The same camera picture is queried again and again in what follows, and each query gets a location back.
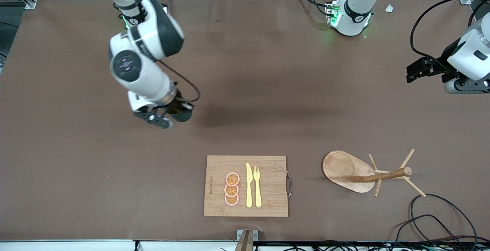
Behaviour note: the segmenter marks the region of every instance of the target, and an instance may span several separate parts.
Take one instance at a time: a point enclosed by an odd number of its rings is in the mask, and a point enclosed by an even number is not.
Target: toy orange slice
[[[238,186],[225,185],[224,194],[227,197],[236,197],[238,195]]]
[[[228,186],[236,186],[240,182],[240,176],[237,173],[229,173],[225,178],[226,184]]]
[[[230,206],[235,206],[236,204],[238,204],[238,201],[240,200],[240,197],[239,196],[236,196],[236,197],[227,197],[225,196],[224,197],[224,202],[226,202],[226,204],[230,205]]]

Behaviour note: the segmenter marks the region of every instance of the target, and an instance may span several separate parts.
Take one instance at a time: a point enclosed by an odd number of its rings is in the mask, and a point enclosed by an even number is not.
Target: yellow fork
[[[260,196],[260,169],[259,166],[253,166],[253,179],[255,179],[255,206],[262,207],[262,197]]]

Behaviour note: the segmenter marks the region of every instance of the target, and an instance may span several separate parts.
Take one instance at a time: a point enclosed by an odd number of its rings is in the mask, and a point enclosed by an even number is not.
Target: table
[[[327,181],[321,162],[344,150],[395,169],[411,148],[412,181],[489,237],[488,96],[446,94],[438,77],[405,80],[419,57],[412,25],[438,1],[378,0],[369,27],[345,37],[301,0],[176,0],[187,38],[166,63],[203,97],[170,131],[133,117],[109,73],[108,40],[123,29],[112,2],[39,1],[0,81],[1,239],[228,239],[241,228],[261,240],[394,239],[417,193],[403,181],[383,183],[378,198],[352,193]],[[415,45],[439,55],[469,14],[456,2],[436,8]],[[204,217],[207,155],[286,155],[289,217]],[[420,200],[421,213],[471,234],[434,199]],[[400,239],[420,237],[406,229]]]

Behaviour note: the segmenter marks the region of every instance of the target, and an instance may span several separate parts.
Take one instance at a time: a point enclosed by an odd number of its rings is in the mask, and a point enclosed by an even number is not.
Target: yellow knife
[[[252,168],[250,164],[247,163],[247,207],[252,207],[252,191],[250,190],[250,184],[253,181]]]

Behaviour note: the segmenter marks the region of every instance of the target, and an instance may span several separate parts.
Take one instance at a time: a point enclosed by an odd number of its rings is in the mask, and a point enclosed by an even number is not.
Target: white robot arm
[[[177,54],[184,34],[158,0],[113,0],[129,21],[129,29],[110,40],[112,76],[128,90],[133,114],[164,129],[189,120],[194,106],[182,98],[166,73],[156,64]]]
[[[367,26],[376,0],[336,0],[327,5],[327,23],[346,36],[355,36]]]
[[[441,57],[425,55],[407,67],[407,82],[442,74],[450,94],[490,93],[490,13],[470,26]]]

